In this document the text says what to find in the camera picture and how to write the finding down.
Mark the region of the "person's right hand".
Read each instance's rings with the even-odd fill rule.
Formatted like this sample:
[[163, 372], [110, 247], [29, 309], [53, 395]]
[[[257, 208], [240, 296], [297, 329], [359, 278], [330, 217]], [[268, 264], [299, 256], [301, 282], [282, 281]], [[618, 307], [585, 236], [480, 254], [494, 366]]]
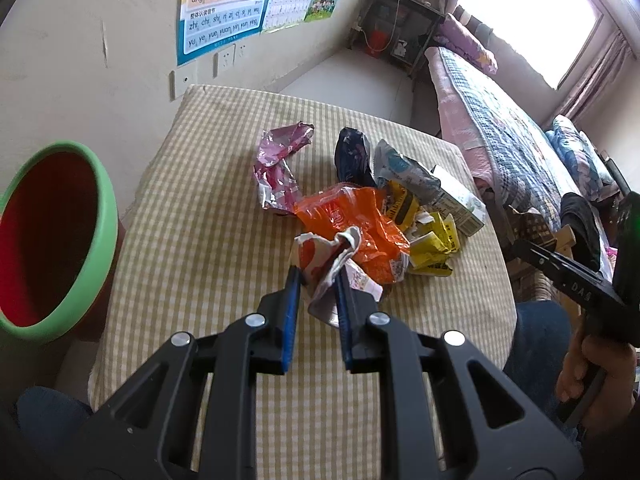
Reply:
[[620, 426], [631, 414], [636, 377], [636, 349], [580, 328], [570, 342], [555, 393], [561, 402], [578, 400], [592, 390], [591, 402], [580, 424], [588, 437], [597, 437]]

